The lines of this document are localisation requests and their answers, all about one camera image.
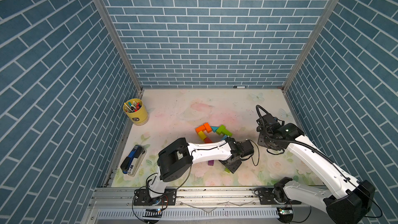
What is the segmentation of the red block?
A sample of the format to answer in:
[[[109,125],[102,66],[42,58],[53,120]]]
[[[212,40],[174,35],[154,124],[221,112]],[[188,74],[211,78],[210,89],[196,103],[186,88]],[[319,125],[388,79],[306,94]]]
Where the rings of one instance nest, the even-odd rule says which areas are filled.
[[[210,138],[205,138],[205,139],[204,139],[204,142],[205,142],[206,144],[209,144],[209,143],[212,143],[212,140],[211,140]]]

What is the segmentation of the teal triangle block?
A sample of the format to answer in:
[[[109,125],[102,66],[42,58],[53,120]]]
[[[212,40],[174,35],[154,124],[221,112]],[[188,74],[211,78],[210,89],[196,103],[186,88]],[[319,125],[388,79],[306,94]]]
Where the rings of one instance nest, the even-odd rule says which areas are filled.
[[[216,132],[216,131],[218,130],[218,128],[219,128],[219,127],[211,126],[211,129],[212,129],[213,132]]]

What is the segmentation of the yellow block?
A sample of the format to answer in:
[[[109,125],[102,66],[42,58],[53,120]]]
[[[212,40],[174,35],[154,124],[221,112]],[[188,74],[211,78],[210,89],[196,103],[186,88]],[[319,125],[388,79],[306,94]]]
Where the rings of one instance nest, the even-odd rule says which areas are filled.
[[[198,136],[201,138],[202,141],[205,141],[207,138],[206,134],[203,131],[198,132]]]

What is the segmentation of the orange block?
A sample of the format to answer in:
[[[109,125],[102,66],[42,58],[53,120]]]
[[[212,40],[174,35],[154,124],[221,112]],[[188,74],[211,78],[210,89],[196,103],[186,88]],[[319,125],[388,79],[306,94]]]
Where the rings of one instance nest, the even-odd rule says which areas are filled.
[[[203,125],[195,129],[196,133],[203,132],[205,130],[206,128]]]
[[[207,133],[212,132],[212,127],[209,125],[209,123],[204,123],[204,127]]]

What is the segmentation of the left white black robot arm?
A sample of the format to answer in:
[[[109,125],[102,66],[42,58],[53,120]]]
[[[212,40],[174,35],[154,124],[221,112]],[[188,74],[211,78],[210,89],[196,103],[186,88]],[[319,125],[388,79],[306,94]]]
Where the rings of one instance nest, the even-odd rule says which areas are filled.
[[[241,163],[254,154],[255,148],[250,140],[238,142],[227,137],[216,143],[195,144],[179,138],[158,153],[157,174],[147,184],[147,193],[152,199],[161,197],[170,182],[181,178],[197,163],[218,160],[235,173]]]

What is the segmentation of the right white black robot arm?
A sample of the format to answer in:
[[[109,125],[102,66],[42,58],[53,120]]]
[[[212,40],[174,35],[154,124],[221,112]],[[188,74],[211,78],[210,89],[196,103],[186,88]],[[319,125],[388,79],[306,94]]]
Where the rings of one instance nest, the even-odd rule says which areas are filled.
[[[314,172],[326,186],[301,185],[290,177],[284,177],[274,185],[274,198],[278,203],[300,201],[325,213],[336,224],[357,224],[368,218],[374,201],[375,187],[367,180],[359,181],[341,169],[320,151],[295,124],[279,120],[256,106],[259,116],[258,145],[274,156],[290,152]]]

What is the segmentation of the floral table mat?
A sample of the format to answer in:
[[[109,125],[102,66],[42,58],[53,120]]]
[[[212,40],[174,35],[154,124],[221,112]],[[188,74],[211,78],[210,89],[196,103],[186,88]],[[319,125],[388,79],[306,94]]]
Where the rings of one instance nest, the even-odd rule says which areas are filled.
[[[271,89],[152,89],[145,90],[143,103],[149,120],[131,128],[123,156],[135,145],[142,145],[146,154],[134,176],[120,169],[113,175],[113,187],[141,187],[157,170],[159,152],[178,138],[200,143],[196,128],[208,123],[225,126],[237,141],[257,141],[256,106],[261,105],[278,119],[293,123],[293,115],[280,90]],[[271,186],[284,177],[306,185],[321,185],[321,180],[300,159],[290,152],[269,154],[256,148],[254,156],[243,162],[235,173],[220,162],[212,166],[195,164],[190,172],[171,183],[184,186]]]

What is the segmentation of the blue black stapler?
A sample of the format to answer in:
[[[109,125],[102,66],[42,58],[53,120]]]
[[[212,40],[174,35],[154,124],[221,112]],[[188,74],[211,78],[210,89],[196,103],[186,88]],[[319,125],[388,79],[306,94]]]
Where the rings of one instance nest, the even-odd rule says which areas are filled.
[[[129,176],[135,176],[145,155],[146,149],[141,145],[135,145],[120,166],[122,173]]]

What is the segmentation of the yellow pen cup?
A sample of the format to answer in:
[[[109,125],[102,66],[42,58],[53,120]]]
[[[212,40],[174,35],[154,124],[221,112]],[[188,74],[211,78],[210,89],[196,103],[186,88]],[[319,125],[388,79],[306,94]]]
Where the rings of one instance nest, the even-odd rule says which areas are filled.
[[[140,99],[125,102],[123,111],[135,125],[144,125],[149,120],[148,111]]]

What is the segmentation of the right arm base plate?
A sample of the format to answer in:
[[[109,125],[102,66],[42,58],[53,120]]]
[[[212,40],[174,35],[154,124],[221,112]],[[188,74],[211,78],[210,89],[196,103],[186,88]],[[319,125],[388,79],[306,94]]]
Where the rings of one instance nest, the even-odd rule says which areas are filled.
[[[273,187],[260,187],[254,190],[254,194],[259,198],[261,205],[300,205],[302,202],[296,200],[286,200],[282,197],[275,196],[275,188]]]

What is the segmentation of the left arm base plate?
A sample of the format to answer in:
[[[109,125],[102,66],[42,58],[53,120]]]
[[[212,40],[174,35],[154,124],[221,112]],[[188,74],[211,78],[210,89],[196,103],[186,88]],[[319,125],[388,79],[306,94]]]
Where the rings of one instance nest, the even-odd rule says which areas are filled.
[[[166,189],[165,193],[156,198],[151,198],[149,190],[147,189],[137,189],[135,190],[135,196],[133,205],[135,206],[174,206],[176,204],[176,192],[174,189]]]

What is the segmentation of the aluminium front rail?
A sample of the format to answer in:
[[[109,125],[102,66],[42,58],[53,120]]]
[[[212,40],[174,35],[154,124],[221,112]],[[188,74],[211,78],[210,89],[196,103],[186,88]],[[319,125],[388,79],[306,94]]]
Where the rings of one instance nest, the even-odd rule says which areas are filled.
[[[271,219],[289,223],[315,213],[317,208],[300,205],[261,205],[254,194],[258,187],[183,187],[176,192],[174,206],[135,206],[137,188],[96,188],[83,217],[84,224]]]

